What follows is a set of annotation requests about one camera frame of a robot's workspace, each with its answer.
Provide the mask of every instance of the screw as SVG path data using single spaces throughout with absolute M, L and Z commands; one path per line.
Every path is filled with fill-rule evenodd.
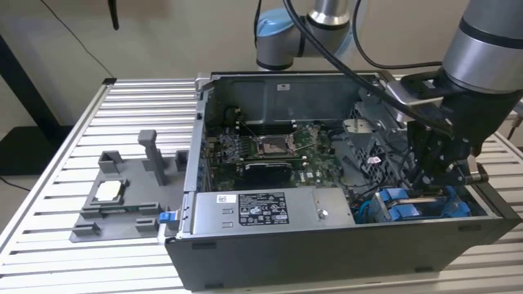
M 328 217 L 328 212 L 324 209 L 317 210 L 317 216 L 320 219 L 326 219 Z

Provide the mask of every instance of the barcode sticker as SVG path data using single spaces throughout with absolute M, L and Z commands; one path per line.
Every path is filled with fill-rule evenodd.
M 291 84 L 277 84 L 276 91 L 288 91 L 291 90 Z
M 217 194 L 216 203 L 236 203 L 236 194 Z

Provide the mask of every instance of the white wall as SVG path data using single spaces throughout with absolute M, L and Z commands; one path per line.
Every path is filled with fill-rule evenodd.
M 120 0 L 113 31 L 105 0 L 47 0 L 117 78 L 187 78 L 213 70 L 256 70 L 252 18 L 257 0 Z M 443 58 L 468 0 L 370 0 L 360 39 L 384 64 Z M 305 13 L 313 0 L 293 0 Z M 263 9 L 281 7 L 263 0 Z M 39 0 L 0 1 L 0 33 L 55 115 L 73 124 L 108 77 Z M 346 60 L 371 69 L 359 54 Z M 326 70 L 319 58 L 296 70 Z M 0 79 L 0 134 L 33 121 Z M 523 146 L 523 134 L 515 142 Z

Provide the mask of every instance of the motherboard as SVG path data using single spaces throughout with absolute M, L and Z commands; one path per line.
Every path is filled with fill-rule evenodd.
M 292 124 L 288 131 L 259 135 L 255 128 L 240 125 L 208 137 L 211 191 L 300 186 L 346 188 L 328 130 L 321 124 L 304 123 Z

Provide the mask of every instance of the sticker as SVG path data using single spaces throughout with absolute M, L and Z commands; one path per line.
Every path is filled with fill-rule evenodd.
M 382 159 L 378 156 L 370 157 L 367 159 L 367 164 L 379 164 L 380 162 L 382 162 Z
M 217 194 L 216 203 L 236 203 L 236 194 Z
M 240 225 L 288 224 L 288 209 L 283 192 L 239 194 L 237 198 Z
M 291 90 L 291 84 L 277 84 L 276 91 L 288 91 Z

